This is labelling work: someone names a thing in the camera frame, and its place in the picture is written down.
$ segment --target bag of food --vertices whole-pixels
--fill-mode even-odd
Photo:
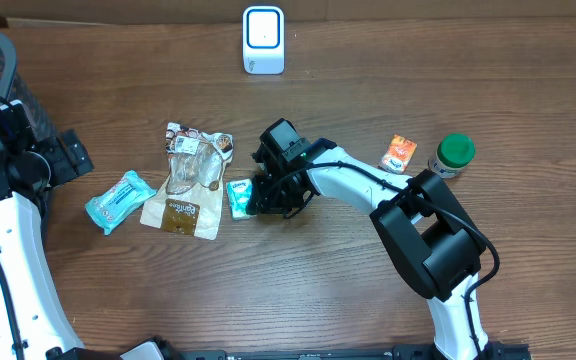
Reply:
[[[144,204],[141,223],[214,240],[221,221],[222,178],[232,161],[232,135],[169,123],[166,152],[170,174]]]

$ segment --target wood grain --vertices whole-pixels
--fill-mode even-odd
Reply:
[[[317,198],[291,221],[233,222],[217,240],[139,224],[104,237],[83,205],[125,171],[167,173],[168,121],[235,137],[226,180],[250,176],[280,117],[376,164],[393,133],[419,146],[470,135],[450,186],[502,258],[480,291],[492,339],[535,359],[576,359],[576,18],[288,24],[281,76],[249,76],[238,25],[5,31],[19,72],[94,173],[56,193],[47,258],[92,349],[160,334],[180,349],[388,347],[431,342],[425,302],[399,278],[368,218]],[[490,259],[482,257],[484,270]]]

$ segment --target brown label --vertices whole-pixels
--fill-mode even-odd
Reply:
[[[166,199],[166,209],[161,221],[161,229],[194,235],[197,219],[199,218],[199,205],[185,201]]]

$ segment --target teal packet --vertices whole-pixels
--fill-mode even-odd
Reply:
[[[155,194],[155,190],[134,170],[130,170],[105,194],[90,199],[86,211],[92,221],[104,229],[104,235],[109,235],[128,215]]]
[[[246,213],[246,206],[252,197],[252,182],[250,179],[231,181],[226,185],[228,202],[233,220],[250,219],[252,215]]]

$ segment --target light blue plastic package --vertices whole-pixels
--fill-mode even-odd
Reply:
[[[105,194],[90,199],[86,211],[92,221],[104,229],[104,235],[109,235],[156,193],[134,170],[130,170]]]

